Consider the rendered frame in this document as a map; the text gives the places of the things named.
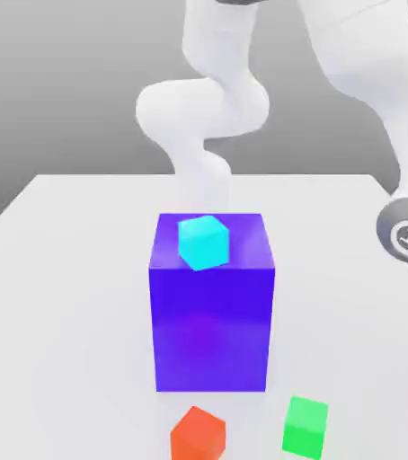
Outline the small cyan cube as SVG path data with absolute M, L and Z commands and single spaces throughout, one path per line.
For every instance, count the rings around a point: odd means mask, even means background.
M 178 253 L 195 271 L 224 265 L 229 261 L 229 230 L 211 215 L 182 220 Z

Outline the small red cube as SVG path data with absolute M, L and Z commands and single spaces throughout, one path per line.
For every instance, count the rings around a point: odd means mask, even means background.
M 171 460 L 219 460 L 226 449 L 226 423 L 191 406 L 171 431 Z

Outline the small green cube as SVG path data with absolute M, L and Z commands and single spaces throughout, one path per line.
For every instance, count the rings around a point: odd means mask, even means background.
M 329 406 L 300 396 L 292 396 L 285 419 L 282 450 L 321 460 Z

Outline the large purple box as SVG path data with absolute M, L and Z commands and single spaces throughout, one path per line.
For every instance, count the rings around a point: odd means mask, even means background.
M 259 214 L 218 214 L 228 263 L 193 270 L 178 253 L 188 214 L 162 214 L 148 267 L 159 392 L 266 388 L 275 263 Z

